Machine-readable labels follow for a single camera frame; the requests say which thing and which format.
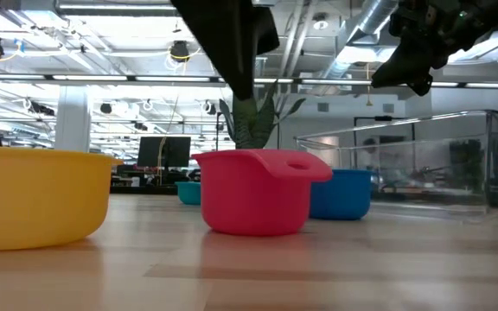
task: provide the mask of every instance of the teal bowl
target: teal bowl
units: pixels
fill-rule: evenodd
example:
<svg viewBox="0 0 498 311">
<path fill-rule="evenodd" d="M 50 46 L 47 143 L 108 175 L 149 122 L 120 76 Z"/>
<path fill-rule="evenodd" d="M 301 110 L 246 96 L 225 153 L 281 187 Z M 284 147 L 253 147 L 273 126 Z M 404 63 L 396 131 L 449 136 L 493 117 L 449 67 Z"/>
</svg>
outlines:
<svg viewBox="0 0 498 311">
<path fill-rule="evenodd" d="M 201 204 L 201 183 L 191 181 L 178 181 L 178 198 L 185 205 Z"/>
</svg>

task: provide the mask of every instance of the table surface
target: table surface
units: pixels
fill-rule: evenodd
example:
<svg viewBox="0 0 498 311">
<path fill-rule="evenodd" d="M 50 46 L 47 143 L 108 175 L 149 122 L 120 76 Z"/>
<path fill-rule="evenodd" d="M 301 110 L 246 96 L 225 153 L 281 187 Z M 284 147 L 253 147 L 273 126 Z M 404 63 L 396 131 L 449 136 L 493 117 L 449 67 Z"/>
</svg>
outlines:
<svg viewBox="0 0 498 311">
<path fill-rule="evenodd" d="M 88 239 L 0 251 L 4 310 L 498 311 L 498 218 L 371 214 L 240 238 L 174 196 L 113 195 Z"/>
</svg>

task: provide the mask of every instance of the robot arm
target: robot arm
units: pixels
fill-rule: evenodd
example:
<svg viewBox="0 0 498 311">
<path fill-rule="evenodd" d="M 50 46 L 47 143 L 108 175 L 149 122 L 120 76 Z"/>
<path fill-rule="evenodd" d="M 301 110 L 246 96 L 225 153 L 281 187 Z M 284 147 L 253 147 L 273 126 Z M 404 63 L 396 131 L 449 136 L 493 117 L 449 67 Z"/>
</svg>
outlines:
<svg viewBox="0 0 498 311">
<path fill-rule="evenodd" d="M 389 32 L 400 44 L 372 76 L 372 86 L 407 84 L 424 96 L 431 88 L 431 68 L 447 65 L 449 56 L 471 49 L 494 30 L 498 0 L 399 0 Z"/>
</svg>

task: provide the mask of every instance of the clear plastic box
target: clear plastic box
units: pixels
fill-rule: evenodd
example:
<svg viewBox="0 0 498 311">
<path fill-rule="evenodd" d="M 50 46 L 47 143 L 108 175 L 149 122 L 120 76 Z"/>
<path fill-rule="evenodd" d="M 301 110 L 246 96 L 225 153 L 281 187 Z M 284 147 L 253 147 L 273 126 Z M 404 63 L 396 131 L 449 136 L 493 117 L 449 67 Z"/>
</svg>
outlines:
<svg viewBox="0 0 498 311">
<path fill-rule="evenodd" d="M 498 111 L 462 111 L 295 137 L 332 168 L 373 171 L 372 211 L 484 219 L 498 210 Z"/>
</svg>

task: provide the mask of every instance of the yellow bowl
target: yellow bowl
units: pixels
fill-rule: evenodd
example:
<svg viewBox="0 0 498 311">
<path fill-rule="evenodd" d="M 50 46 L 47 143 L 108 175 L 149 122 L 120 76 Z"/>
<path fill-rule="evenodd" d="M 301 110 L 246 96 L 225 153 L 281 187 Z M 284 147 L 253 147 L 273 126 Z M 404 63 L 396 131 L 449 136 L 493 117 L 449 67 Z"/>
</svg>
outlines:
<svg viewBox="0 0 498 311">
<path fill-rule="evenodd" d="M 0 148 L 0 250 L 65 244 L 105 220 L 108 156 Z"/>
</svg>

